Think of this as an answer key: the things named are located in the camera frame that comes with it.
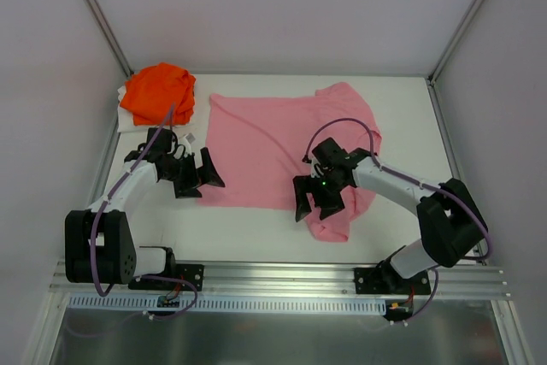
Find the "pink t shirt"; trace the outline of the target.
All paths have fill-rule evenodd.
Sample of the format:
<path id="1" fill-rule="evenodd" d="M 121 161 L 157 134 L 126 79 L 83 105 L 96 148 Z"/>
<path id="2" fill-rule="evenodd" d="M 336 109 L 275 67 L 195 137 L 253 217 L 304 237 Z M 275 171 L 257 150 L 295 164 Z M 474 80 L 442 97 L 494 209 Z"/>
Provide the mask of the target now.
<path id="1" fill-rule="evenodd" d="M 205 207 L 294 210 L 292 179 L 310 171 L 311 139 L 333 138 L 347 151 L 382 142 L 373 111 L 345 82 L 306 97 L 214 94 L 209 106 L 205 144 L 226 186 L 204 186 L 197 202 Z"/>

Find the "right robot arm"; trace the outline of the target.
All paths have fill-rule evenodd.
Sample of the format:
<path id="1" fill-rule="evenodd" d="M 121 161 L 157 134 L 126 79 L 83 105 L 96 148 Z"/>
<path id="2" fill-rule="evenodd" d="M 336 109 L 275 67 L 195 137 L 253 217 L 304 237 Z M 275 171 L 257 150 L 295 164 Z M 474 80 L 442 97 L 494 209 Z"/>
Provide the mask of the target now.
<path id="1" fill-rule="evenodd" d="M 348 187 L 380 195 L 403 207 L 419 223 L 420 237 L 365 274 L 356 274 L 358 294 L 429 293 L 420 283 L 431 268 L 452 268 L 487 237 L 486 224 L 464 183 L 450 179 L 427 184 L 378 162 L 363 148 L 348 152 L 333 138 L 312 151 L 311 172 L 294 177 L 296 221 L 318 209 L 325 220 L 345 208 Z"/>

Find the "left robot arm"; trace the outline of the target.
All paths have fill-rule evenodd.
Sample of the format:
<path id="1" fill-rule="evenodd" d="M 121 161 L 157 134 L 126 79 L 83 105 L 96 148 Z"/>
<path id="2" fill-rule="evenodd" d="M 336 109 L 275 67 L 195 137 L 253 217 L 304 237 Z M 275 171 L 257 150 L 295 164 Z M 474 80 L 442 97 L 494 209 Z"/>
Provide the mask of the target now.
<path id="1" fill-rule="evenodd" d="M 92 284 L 105 297 L 115 285 L 132 289 L 168 289 L 183 278 L 174 252 L 166 246 L 136 245 L 130 219 L 144 196 L 167 181 L 174 196 L 200 198 L 203 185 L 224 186 L 208 148 L 196 164 L 192 136 L 151 127 L 145 142 L 125 157 L 118 180 L 83 210 L 65 218 L 65 275 L 69 282 Z"/>

